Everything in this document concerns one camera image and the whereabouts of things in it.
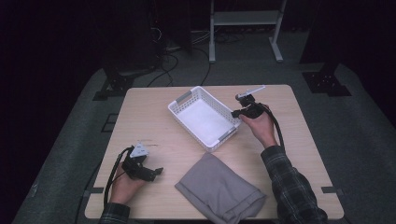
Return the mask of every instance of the folded towel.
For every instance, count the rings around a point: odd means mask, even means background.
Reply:
[[[266,197],[207,152],[175,187],[216,224],[236,224],[246,217],[255,217]]]

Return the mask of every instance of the table top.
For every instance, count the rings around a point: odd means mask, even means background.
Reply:
[[[207,86],[216,99],[231,110],[240,109],[237,93],[259,86]],[[133,88],[122,104],[94,188],[105,188],[118,155],[127,147],[141,142],[149,151],[144,166],[163,167],[154,182],[139,190],[130,203],[130,218],[136,219],[205,219],[175,188],[175,184],[206,153],[205,149],[174,119],[168,105],[192,87]],[[278,120],[287,155],[295,168],[305,175],[318,199],[318,206],[329,219],[344,216],[336,193],[323,193],[332,182],[318,154],[302,111],[290,86],[269,85],[253,93],[256,102],[269,105]],[[262,210],[255,218],[275,219],[276,200],[271,179],[260,154],[263,147],[249,127],[242,123],[238,131],[213,154],[247,182],[267,194]],[[102,215],[104,193],[92,193],[85,215]]]

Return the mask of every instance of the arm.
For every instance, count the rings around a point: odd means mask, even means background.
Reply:
[[[116,179],[111,188],[111,196],[106,205],[99,223],[127,223],[130,208],[126,204],[134,197],[136,192],[146,183],[141,179],[131,179],[124,174],[122,163],[116,173]]]
[[[277,145],[274,123],[263,113],[256,119],[243,115],[244,121],[265,150],[262,160],[272,180],[281,223],[326,223],[326,213],[318,208],[317,199],[308,180],[292,167],[285,149]]]

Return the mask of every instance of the plaid shirt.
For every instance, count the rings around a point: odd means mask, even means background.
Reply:
[[[280,223],[327,223],[308,180],[291,166],[283,147],[268,147],[262,160],[272,180]]]

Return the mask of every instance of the human hand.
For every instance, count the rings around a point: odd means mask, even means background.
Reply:
[[[249,126],[254,136],[262,143],[264,148],[277,146],[274,134],[274,122],[267,113],[264,112],[255,119],[250,119],[242,114],[239,118]]]
[[[121,203],[127,205],[134,197],[136,192],[145,185],[146,181],[142,179],[131,179],[122,169],[120,163],[113,182],[110,196],[110,203]]]

